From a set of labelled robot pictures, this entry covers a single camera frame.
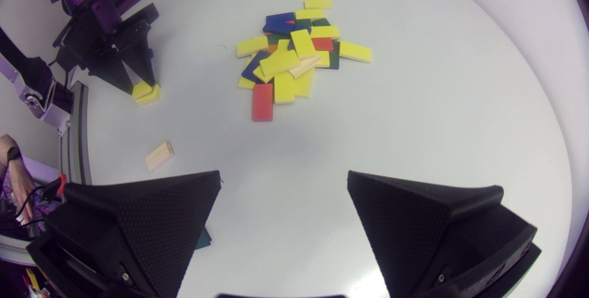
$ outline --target orange block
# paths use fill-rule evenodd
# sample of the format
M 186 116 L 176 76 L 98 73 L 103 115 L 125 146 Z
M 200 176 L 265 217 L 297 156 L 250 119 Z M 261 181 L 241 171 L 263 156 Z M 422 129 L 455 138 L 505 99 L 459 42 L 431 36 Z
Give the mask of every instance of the orange block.
M 268 45 L 268 49 L 266 50 L 267 53 L 274 53 L 278 49 L 278 44 Z

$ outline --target human hand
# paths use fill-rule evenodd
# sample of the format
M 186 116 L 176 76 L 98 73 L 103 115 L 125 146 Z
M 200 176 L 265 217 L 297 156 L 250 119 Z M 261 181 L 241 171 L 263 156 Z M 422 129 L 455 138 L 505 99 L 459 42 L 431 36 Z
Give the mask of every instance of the human hand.
M 19 203 L 19 209 L 23 206 L 29 193 L 35 189 L 35 183 L 29 171 L 25 168 L 22 159 L 12 160 L 8 163 L 8 172 L 10 173 L 10 183 L 12 191 Z M 29 223 L 33 219 L 32 202 L 29 200 L 27 206 L 21 213 L 24 223 Z

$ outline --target human arm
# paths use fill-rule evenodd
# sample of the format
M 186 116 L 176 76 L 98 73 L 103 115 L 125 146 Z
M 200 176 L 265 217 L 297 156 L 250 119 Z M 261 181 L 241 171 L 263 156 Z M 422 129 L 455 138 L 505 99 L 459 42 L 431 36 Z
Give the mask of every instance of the human arm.
M 9 135 L 2 135 L 0 137 L 0 178 L 4 181 L 6 170 L 8 169 L 10 171 L 12 191 L 19 205 L 22 206 L 29 193 L 35 189 L 35 183 L 27 168 L 25 168 L 22 157 L 10 160 L 10 162 L 7 161 L 6 154 L 12 147 L 18 147 L 17 142 Z M 28 223 L 33 218 L 31 202 L 27 202 L 27 206 L 22 214 L 25 223 Z

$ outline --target wooden block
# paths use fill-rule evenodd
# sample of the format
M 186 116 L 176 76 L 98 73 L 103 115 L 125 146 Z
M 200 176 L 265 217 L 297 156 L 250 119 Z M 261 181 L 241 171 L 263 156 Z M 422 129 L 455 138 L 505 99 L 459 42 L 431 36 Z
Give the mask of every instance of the wooden block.
M 289 50 L 290 39 L 288 40 L 278 40 L 276 51 L 288 51 Z
M 332 7 L 331 0 L 305 0 L 305 9 L 330 9 Z
M 143 97 L 135 99 L 135 103 L 137 103 L 138 105 L 146 105 L 147 103 L 154 103 L 160 100 L 160 90 L 162 90 L 160 86 L 158 84 L 155 84 L 150 93 Z
M 264 32 L 272 32 L 272 34 L 290 34 L 294 30 L 295 26 L 287 22 L 270 21 L 266 22 L 263 27 Z
M 243 69 L 246 69 L 251 61 L 252 59 L 248 57 L 248 59 L 246 60 L 246 65 Z M 242 76 L 240 76 L 239 82 L 237 82 L 237 87 L 240 89 L 253 89 L 255 85 L 255 82 L 248 80 L 247 78 L 244 78 Z
M 269 53 L 267 53 L 266 51 L 258 51 L 256 56 L 252 59 L 252 61 L 250 61 L 246 69 L 243 70 L 242 77 L 247 78 L 252 82 L 256 82 L 257 77 L 253 74 L 254 69 L 256 69 L 260 65 L 260 61 L 262 59 L 266 59 L 267 57 L 270 57 Z
M 311 19 L 301 19 L 301 20 L 296 20 L 295 23 L 299 26 L 307 26 L 307 27 L 312 27 L 313 23 L 311 22 Z
M 298 78 L 294 79 L 294 95 L 296 97 L 309 97 L 311 93 L 311 84 L 313 84 L 313 74 L 315 69 L 309 69 Z
M 294 25 L 293 31 L 298 31 L 298 30 L 306 30 L 309 34 L 311 33 L 311 27 Z
M 289 43 L 290 43 L 290 40 L 279 40 L 278 44 L 275 45 L 276 50 L 269 57 L 274 57 L 280 53 L 286 52 Z M 253 70 L 253 74 L 258 78 L 258 80 L 260 80 L 261 82 L 264 82 L 264 83 L 270 83 L 270 81 L 274 78 L 273 74 L 268 74 L 268 75 L 264 74 L 264 72 L 261 70 L 260 66 L 258 66 L 256 69 Z
M 339 40 L 339 28 L 337 26 L 312 26 L 311 38 L 329 37 L 332 40 Z
M 133 86 L 133 93 L 131 93 L 131 97 L 133 98 L 133 100 L 137 100 L 137 98 L 143 97 L 150 93 L 151 89 L 151 86 L 149 86 L 149 84 L 145 82 L 135 84 Z
M 319 19 L 313 21 L 313 26 L 330 26 L 331 24 L 327 19 Z
M 273 74 L 266 76 L 264 74 L 264 72 L 261 70 L 260 66 L 258 66 L 256 69 L 254 69 L 254 75 L 258 78 L 258 80 L 260 80 L 264 83 L 270 82 L 270 80 L 272 80 L 272 78 L 274 78 Z
M 240 89 L 253 89 L 254 86 L 256 85 L 256 82 L 252 82 L 251 80 L 248 80 L 247 78 L 240 78 L 239 82 L 237 83 L 237 87 Z
M 147 169 L 153 171 L 164 162 L 174 157 L 174 150 L 170 142 L 165 142 L 145 157 Z
M 329 37 L 323 38 L 311 38 L 313 46 L 317 51 L 330 51 L 333 52 L 333 40 Z
M 256 84 L 254 86 L 252 120 L 272 120 L 273 91 L 274 84 Z
M 297 67 L 294 67 L 292 69 L 289 69 L 289 73 L 294 78 L 297 78 L 297 77 L 301 76 L 301 74 L 303 74 L 307 70 L 314 68 L 315 65 L 319 61 L 321 61 L 321 57 L 319 55 L 315 55 L 313 57 L 307 57 L 305 59 L 302 59 L 300 61 L 300 64 Z
M 371 49 L 348 42 L 340 42 L 339 56 L 346 57 L 347 59 L 362 61 L 363 63 L 372 62 Z
M 329 53 L 329 69 L 339 69 L 339 42 L 333 42 L 333 52 Z
M 329 51 L 317 51 L 321 60 L 315 65 L 317 68 L 329 68 Z
M 325 12 L 322 9 L 301 9 L 300 11 L 295 11 L 294 14 L 297 20 L 325 18 Z
M 277 48 L 278 48 L 278 44 L 269 45 L 266 52 L 272 54 L 276 51 Z
M 266 17 L 266 22 L 273 22 L 273 21 L 286 22 L 286 21 L 292 21 L 294 19 L 295 19 L 295 13 L 293 11 L 291 11 L 289 13 L 268 15 Z
M 269 34 L 267 36 L 268 38 L 268 44 L 272 45 L 272 44 L 278 44 L 278 40 L 289 40 L 290 39 L 290 35 L 285 35 L 285 34 Z
M 315 45 L 311 41 L 311 36 L 307 30 L 298 30 L 290 33 L 293 40 L 294 49 L 299 59 L 313 57 L 316 54 Z
M 40 290 L 39 283 L 36 280 L 36 276 L 35 276 L 35 273 L 33 272 L 33 270 L 30 268 L 27 268 L 25 271 L 27 272 L 27 276 L 31 280 L 31 286 L 33 287 L 33 289 L 39 291 Z
M 267 36 L 256 37 L 252 40 L 241 42 L 237 45 L 237 57 L 245 57 L 257 51 L 268 48 Z
M 289 72 L 274 76 L 274 103 L 295 102 L 295 79 Z
M 295 51 L 286 51 L 260 61 L 261 70 L 266 76 L 276 75 L 298 65 L 299 57 Z

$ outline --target red block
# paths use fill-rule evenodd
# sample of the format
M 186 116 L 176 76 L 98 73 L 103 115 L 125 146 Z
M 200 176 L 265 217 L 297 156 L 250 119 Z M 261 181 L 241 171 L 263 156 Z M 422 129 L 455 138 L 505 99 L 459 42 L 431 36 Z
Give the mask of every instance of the red block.
M 268 49 L 266 50 L 266 52 L 272 54 L 277 49 L 278 49 L 278 44 L 272 44 L 272 45 L 268 46 Z
M 311 38 L 316 51 L 330 51 L 333 52 L 333 41 L 330 37 L 326 38 Z
M 254 105 L 252 120 L 272 120 L 272 99 L 274 84 L 256 84 L 254 86 Z

